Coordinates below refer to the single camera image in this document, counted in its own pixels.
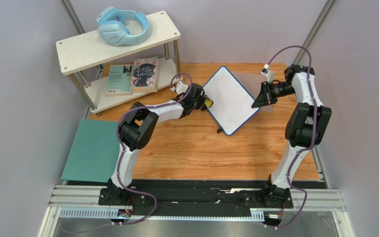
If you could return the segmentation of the blue framed whiteboard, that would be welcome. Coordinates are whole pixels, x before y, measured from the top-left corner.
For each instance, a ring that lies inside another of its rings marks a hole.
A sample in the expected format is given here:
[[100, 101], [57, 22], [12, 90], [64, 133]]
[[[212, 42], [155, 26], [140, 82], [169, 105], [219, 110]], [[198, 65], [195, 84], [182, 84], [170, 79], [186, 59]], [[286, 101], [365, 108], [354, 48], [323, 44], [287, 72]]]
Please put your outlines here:
[[227, 136], [233, 135], [260, 110], [252, 108], [254, 97], [225, 66], [217, 69], [203, 89], [213, 101], [208, 112]]

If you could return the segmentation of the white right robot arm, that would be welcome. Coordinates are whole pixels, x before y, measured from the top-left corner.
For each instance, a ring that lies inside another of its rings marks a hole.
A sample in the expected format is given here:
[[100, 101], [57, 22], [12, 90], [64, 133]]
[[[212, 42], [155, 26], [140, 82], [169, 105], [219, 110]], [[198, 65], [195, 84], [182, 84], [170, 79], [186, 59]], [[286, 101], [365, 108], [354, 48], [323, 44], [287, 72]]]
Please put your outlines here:
[[268, 206], [288, 200], [292, 177], [306, 154], [322, 141], [332, 115], [332, 110], [318, 97], [313, 68], [291, 65], [284, 73], [284, 81], [275, 81], [269, 65], [264, 65], [261, 74], [267, 80], [262, 82], [260, 93], [251, 106], [272, 105], [279, 97], [292, 94], [297, 101], [285, 129], [286, 150], [262, 189], [261, 199]]

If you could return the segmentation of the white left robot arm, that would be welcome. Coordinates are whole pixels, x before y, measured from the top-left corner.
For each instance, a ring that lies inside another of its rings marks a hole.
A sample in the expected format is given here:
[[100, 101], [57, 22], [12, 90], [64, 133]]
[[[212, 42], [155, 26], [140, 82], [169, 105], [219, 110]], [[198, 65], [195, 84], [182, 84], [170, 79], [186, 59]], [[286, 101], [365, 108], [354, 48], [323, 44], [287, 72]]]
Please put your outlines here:
[[140, 151], [149, 143], [157, 124], [181, 119], [194, 110], [205, 110], [214, 103], [205, 94], [204, 88], [196, 83], [187, 85], [180, 81], [171, 87], [177, 96], [158, 105], [143, 105], [136, 102], [117, 124], [120, 151], [114, 173], [108, 180], [110, 200], [124, 204], [130, 195], [129, 185]]

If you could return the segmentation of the yellow whiteboard eraser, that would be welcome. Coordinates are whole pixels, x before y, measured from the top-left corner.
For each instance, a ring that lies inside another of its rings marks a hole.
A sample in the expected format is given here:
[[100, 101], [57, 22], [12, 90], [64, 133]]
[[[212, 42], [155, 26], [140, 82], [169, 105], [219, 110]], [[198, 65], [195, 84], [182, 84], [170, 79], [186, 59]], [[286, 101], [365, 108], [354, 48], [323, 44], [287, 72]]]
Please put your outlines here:
[[206, 100], [204, 101], [204, 105], [205, 105], [205, 107], [207, 107], [207, 108], [212, 107], [213, 104], [214, 104], [214, 102], [211, 101], [211, 100], [209, 100], [209, 99], [206, 99]]

